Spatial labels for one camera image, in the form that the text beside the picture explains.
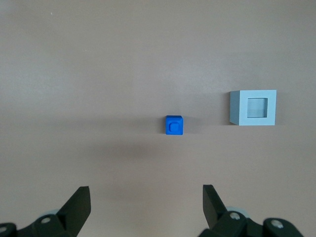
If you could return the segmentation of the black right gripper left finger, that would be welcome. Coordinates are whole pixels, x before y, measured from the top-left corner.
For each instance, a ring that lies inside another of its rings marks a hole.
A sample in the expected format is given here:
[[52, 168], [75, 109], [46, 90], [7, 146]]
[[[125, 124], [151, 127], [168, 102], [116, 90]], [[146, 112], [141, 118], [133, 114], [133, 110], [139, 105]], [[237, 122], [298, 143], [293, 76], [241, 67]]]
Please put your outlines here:
[[90, 189], [79, 187], [55, 214], [39, 217], [17, 229], [11, 222], [1, 223], [2, 237], [76, 237], [91, 213]]

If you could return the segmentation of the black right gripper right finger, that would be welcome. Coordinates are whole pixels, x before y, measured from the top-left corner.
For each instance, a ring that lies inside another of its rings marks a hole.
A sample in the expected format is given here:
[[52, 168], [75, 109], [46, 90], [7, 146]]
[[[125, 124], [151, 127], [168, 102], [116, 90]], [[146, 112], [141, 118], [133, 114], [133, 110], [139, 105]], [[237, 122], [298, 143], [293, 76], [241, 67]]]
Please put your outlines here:
[[301, 237], [289, 221], [267, 218], [257, 224], [239, 211], [228, 211], [213, 185], [203, 185], [203, 212], [208, 228], [201, 237]]

